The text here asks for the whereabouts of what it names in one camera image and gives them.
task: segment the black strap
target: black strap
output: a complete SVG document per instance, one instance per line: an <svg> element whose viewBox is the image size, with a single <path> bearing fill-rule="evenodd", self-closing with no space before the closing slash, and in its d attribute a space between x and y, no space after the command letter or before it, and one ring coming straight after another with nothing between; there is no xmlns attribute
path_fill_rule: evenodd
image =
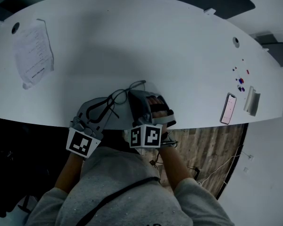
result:
<svg viewBox="0 0 283 226"><path fill-rule="evenodd" d="M169 108L165 104L153 104L150 105L151 112L167 111Z"/></svg>
<svg viewBox="0 0 283 226"><path fill-rule="evenodd" d="M145 183L148 183L150 181L159 181L160 179L158 177L151 177L151 178L146 178L141 181L138 181L136 183L133 183L121 190L119 190L116 193L113 193L107 197L105 197L94 209L92 209L89 213L87 213L78 223L76 226L85 226L90 222L90 220L94 217L95 213L104 205L106 205L108 202L112 201L113 199L117 198L118 196L124 194L125 192L129 191L130 189L143 185Z"/></svg>

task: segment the hand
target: hand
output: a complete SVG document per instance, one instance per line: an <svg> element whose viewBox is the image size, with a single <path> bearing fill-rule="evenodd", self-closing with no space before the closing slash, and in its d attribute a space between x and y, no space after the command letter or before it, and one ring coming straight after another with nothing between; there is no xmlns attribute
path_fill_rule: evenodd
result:
<svg viewBox="0 0 283 226"><path fill-rule="evenodd" d="M157 98L156 96L149 96L147 97L149 105L154 105L154 104L164 104L162 100ZM160 117L165 117L167 116L167 111L157 111L157 112L152 112L152 117L153 118L160 118ZM161 130L161 135L166 133L166 124L162 126Z"/></svg>

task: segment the white table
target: white table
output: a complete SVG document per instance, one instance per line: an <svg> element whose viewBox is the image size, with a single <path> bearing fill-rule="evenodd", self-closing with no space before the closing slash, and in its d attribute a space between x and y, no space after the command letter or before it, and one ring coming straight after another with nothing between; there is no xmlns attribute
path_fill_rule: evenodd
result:
<svg viewBox="0 0 283 226"><path fill-rule="evenodd" d="M46 21L54 71L24 90L11 29L16 22L25 29L37 18ZM237 89L235 66L245 92ZM146 90L164 96L175 112L174 129L223 125L219 120L228 92L237 97L230 124L282 116L279 64L239 28L183 2L45 0L0 26L0 118L68 127L83 102L137 80L146 80ZM243 110L250 86L261 93L255 117ZM131 121L120 119L107 129L130 126Z"/></svg>

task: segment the pink phone screen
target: pink phone screen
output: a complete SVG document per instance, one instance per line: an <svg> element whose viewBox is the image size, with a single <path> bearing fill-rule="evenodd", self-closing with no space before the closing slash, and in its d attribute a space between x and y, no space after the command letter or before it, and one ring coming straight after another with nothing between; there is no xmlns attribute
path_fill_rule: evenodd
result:
<svg viewBox="0 0 283 226"><path fill-rule="evenodd" d="M225 112L223 113L223 117L221 119L222 123L224 124L230 123L235 104L236 104L236 98L229 95L227 103L226 103L226 107L225 107Z"/></svg>

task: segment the gray sweatshirt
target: gray sweatshirt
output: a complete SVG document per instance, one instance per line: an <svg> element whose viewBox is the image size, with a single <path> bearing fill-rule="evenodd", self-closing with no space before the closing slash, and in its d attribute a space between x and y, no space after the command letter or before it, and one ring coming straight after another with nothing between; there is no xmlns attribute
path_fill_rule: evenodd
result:
<svg viewBox="0 0 283 226"><path fill-rule="evenodd" d="M75 226L105 197L158 171L142 156L97 148L82 168L79 183L67 194L53 188L40 199L26 225ZM100 208L87 224L114 226L233 226L218 201L192 178L174 195L158 182L135 187Z"/></svg>

